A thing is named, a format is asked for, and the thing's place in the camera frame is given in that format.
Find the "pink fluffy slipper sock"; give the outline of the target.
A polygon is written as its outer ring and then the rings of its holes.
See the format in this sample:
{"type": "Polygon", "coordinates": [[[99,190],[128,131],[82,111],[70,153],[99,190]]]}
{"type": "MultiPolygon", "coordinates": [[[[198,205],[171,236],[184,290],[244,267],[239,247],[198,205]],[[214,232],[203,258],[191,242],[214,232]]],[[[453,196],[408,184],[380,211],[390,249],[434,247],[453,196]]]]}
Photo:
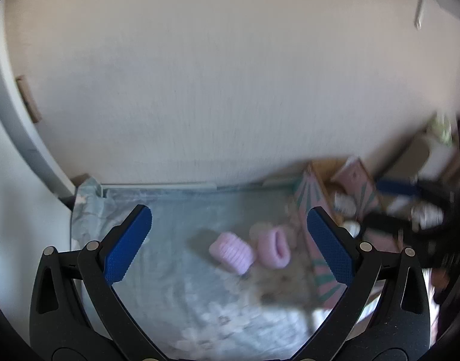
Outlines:
{"type": "Polygon", "coordinates": [[[274,227],[259,234],[257,256],[262,265],[271,270],[284,269],[288,266],[291,253],[282,227],[274,227]]]}

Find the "white dotted sock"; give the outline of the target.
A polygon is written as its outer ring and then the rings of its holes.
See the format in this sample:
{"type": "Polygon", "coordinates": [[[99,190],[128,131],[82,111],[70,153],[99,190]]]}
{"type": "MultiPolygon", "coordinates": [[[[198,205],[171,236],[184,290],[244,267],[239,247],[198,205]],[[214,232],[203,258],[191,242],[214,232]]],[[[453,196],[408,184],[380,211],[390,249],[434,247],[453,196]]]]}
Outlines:
{"type": "Polygon", "coordinates": [[[443,211],[430,203],[419,203],[411,209],[412,230],[427,230],[443,223],[443,211]]]}

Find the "pink patterned cardboard box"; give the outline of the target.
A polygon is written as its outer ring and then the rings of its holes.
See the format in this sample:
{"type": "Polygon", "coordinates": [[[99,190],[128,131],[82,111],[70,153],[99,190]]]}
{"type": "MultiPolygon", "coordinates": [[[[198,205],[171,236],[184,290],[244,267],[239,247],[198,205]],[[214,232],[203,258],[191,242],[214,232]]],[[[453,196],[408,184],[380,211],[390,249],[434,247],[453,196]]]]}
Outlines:
{"type": "Polygon", "coordinates": [[[353,280],[352,259],[358,257],[358,245],[343,228],[344,216],[334,209],[332,187],[355,203],[356,213],[350,218],[358,223],[383,208],[373,178],[355,156],[310,161],[294,185],[311,272],[319,301],[328,310],[353,280]]]}

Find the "green white plush toy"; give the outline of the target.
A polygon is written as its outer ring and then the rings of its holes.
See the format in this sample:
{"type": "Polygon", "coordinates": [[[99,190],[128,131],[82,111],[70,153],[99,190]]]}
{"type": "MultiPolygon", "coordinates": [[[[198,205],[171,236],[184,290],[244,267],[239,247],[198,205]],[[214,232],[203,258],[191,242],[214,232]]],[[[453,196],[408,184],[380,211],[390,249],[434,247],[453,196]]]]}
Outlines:
{"type": "Polygon", "coordinates": [[[441,144],[451,146],[452,123],[445,113],[435,113],[427,125],[427,132],[432,134],[441,144]]]}

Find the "floral blue table cloth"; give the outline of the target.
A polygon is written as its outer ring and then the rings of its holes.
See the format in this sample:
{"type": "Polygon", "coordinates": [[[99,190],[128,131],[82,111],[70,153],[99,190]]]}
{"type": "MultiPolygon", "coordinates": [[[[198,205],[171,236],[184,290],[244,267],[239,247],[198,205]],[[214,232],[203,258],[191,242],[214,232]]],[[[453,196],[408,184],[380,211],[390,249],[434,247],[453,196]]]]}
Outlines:
{"type": "Polygon", "coordinates": [[[115,290],[139,326],[172,359],[270,360],[292,356],[342,295],[307,251],[290,187],[216,190],[79,186],[72,216],[77,246],[102,239],[138,204],[152,210],[152,230],[115,290]],[[209,254],[232,232],[254,245],[281,226],[287,267],[255,262],[238,276],[209,254]]]}

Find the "grey door frame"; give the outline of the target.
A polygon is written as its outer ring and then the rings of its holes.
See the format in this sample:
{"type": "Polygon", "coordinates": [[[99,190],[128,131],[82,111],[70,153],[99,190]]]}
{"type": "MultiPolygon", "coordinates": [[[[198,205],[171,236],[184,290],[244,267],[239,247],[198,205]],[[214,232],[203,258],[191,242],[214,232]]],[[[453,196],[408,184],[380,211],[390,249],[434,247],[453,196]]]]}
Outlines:
{"type": "Polygon", "coordinates": [[[9,58],[4,15],[0,10],[0,120],[30,169],[59,198],[76,188],[42,141],[20,95],[9,58]]]}

